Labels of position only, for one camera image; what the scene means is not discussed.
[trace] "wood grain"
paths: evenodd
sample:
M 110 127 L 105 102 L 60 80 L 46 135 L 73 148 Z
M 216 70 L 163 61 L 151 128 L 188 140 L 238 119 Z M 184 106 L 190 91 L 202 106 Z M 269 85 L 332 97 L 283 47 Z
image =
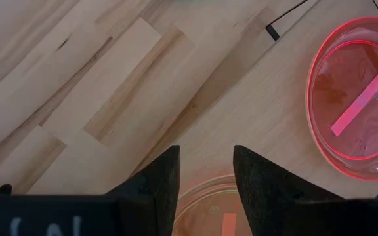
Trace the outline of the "wood grain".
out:
M 50 31 L 77 2 L 78 0 L 34 2 L 34 5 L 38 4 L 39 6 L 33 6 L 33 4 L 30 3 L 33 10 L 27 11 L 30 11 L 29 14 L 32 13 L 32 15 L 22 19 L 24 23 L 21 28 L 18 29 L 9 40 L 6 40 L 6 42 L 4 39 L 1 40 L 0 81 L 21 62 L 29 51 L 42 40 L 48 31 Z
M 114 155 L 81 131 L 28 193 L 103 194 L 125 181 L 131 170 L 132 159 Z
M 103 45 L 108 36 L 95 31 L 94 26 L 75 31 L 63 47 L 28 76 L 23 87 L 0 105 L 0 142 L 68 82 Z
M 280 19 L 278 33 L 283 35 L 295 22 L 313 5 L 316 0 L 309 1 L 287 15 L 289 20 Z M 150 150 L 149 154 L 139 164 L 134 172 L 140 171 L 151 163 L 159 154 L 165 151 L 181 134 L 199 119 L 208 109 L 220 100 L 234 85 L 239 83 L 244 75 L 262 58 L 264 53 L 275 44 L 266 25 L 278 15 L 283 14 L 293 5 L 287 1 L 273 1 L 269 6 L 254 17 L 250 24 L 243 30 L 242 37 L 220 63 L 216 70 L 197 91 L 189 104 L 185 107 L 169 130 L 161 137 L 160 141 Z
M 81 0 L 55 27 L 15 66 L 0 82 L 0 105 L 16 89 L 20 88 L 33 70 L 40 67 L 48 57 L 58 50 L 73 32 L 86 22 L 95 21 L 119 0 L 101 0 L 95 5 L 93 0 Z
M 27 193 L 65 147 L 47 131 L 36 127 L 0 165 L 0 186 L 11 184 L 13 193 Z
M 43 128 L 69 144 L 160 37 L 143 19 L 137 20 L 78 82 Z
M 33 115 L 24 121 L 15 131 L 6 137 L 0 143 L 0 165 L 5 161 L 10 161 L 10 153 L 13 152 L 18 145 L 29 135 L 31 131 L 38 125 L 43 125 L 51 113 L 59 106 L 59 104 L 67 97 L 70 91 L 76 86 L 81 78 L 89 71 L 90 68 L 99 60 L 102 55 L 112 46 L 112 38 L 103 44 L 98 52 L 45 104 L 43 104 Z
M 309 0 L 273 23 L 273 41 L 264 27 L 300 1 L 17 0 L 0 11 L 12 19 L 0 28 L 0 185 L 105 193 L 180 144 L 184 193 L 232 174 L 242 144 L 343 197 L 374 197 L 378 182 L 316 149 L 304 91 L 329 33 L 378 10 Z
M 378 15 L 371 1 L 319 1 L 240 83 L 176 141 L 182 156 L 190 157 L 182 159 L 181 193 L 213 176 L 233 173 L 232 148 L 243 144 L 340 196 L 374 197 L 378 182 L 346 177 L 318 152 L 304 107 L 314 53 L 339 24 L 365 15 Z

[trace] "light wood surface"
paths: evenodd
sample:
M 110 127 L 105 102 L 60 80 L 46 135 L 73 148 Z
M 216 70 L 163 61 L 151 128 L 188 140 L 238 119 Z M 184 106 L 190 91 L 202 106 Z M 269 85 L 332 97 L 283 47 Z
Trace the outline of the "light wood surface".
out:
M 315 147 L 305 86 L 330 32 L 378 10 L 309 0 L 273 23 L 274 41 L 266 25 L 300 1 L 21 0 L 0 10 L 0 25 L 10 22 L 0 28 L 0 185 L 105 193 L 180 144 L 184 193 L 232 174 L 241 144 L 343 197 L 376 196 L 378 182 L 343 176 Z

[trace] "petri dish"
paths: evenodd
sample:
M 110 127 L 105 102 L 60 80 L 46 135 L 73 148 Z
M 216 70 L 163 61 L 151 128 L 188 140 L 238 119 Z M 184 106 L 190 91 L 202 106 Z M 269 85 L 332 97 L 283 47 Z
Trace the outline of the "petri dish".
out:
M 351 20 L 326 39 L 310 69 L 306 112 L 336 169 L 378 180 L 378 17 Z
M 234 176 L 210 180 L 180 197 L 172 235 L 252 235 Z

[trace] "pink test strip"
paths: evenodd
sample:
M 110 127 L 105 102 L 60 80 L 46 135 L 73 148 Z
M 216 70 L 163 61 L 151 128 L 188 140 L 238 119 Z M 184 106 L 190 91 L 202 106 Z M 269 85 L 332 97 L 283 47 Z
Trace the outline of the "pink test strip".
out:
M 366 89 L 355 99 L 348 109 L 336 120 L 331 126 L 332 132 L 338 137 L 342 131 L 351 123 L 351 121 L 359 114 L 365 105 L 370 101 L 374 94 L 378 91 L 378 74 Z
M 236 235 L 236 213 L 224 213 L 222 219 L 221 236 L 235 236 Z

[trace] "wooden table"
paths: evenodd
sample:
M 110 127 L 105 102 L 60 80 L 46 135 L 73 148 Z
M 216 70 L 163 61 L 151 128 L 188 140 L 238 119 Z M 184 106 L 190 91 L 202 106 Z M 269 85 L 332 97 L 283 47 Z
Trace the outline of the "wooden table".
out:
M 265 26 L 299 2 L 21 0 L 7 13 L 0 0 L 0 185 L 104 193 L 180 144 L 184 193 L 233 174 L 241 144 L 340 196 L 376 196 L 319 153 L 305 88 L 330 32 L 378 9 L 309 0 L 274 41 Z

